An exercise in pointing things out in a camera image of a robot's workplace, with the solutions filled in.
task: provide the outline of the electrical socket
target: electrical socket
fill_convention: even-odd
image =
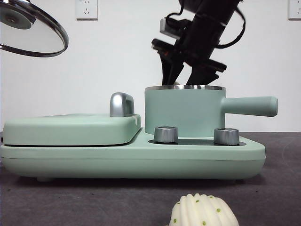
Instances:
[[[75,0],[78,20],[98,19],[98,0]]]
[[[301,19],[301,0],[288,0],[288,19]]]

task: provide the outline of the glass lid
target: glass lid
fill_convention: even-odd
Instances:
[[[32,56],[63,53],[69,38],[64,28],[29,0],[0,0],[0,48]]]

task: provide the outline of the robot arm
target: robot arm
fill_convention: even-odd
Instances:
[[[160,22],[160,32],[176,38],[174,45],[154,39],[153,48],[158,51],[163,71],[162,85],[173,85],[186,62],[192,67],[187,85],[207,85],[219,76],[217,71],[226,70],[226,65],[210,59],[215,48],[226,48],[240,40],[245,31],[245,18],[237,8],[241,0],[179,0],[180,13],[171,13]],[[170,18],[180,15],[183,9],[195,13],[192,21]],[[220,37],[233,13],[243,18],[241,34],[231,43],[219,45]]]

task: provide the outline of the gray tablecloth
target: gray tablecloth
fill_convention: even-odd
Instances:
[[[241,133],[266,146],[261,173],[238,181],[56,179],[1,168],[3,226],[165,226],[186,194],[221,197],[241,226],[301,226],[301,133]]]

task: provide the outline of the mint green appliance base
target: mint green appliance base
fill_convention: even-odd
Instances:
[[[141,129],[125,145],[3,145],[1,161],[20,176],[44,179],[245,179],[257,175],[265,161],[265,147],[244,137],[240,141],[245,146],[159,145],[148,142],[152,139],[153,135]]]

